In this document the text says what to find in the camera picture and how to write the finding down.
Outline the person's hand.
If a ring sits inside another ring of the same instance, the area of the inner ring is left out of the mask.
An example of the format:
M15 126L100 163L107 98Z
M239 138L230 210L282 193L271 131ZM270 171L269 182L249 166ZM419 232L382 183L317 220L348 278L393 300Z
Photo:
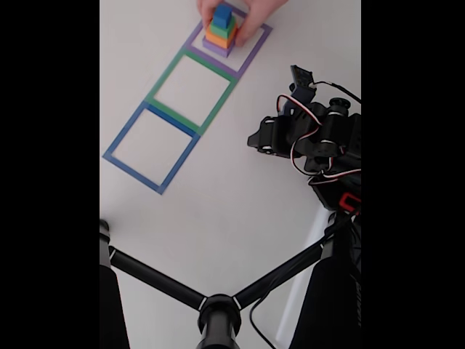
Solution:
M201 15L203 27L208 28L213 19L215 9L221 3L221 0L197 0L198 12ZM248 6L249 12L246 15L243 24L238 28L235 45L242 47L259 29L259 27L278 9L280 9L287 0L249 0L244 1Z

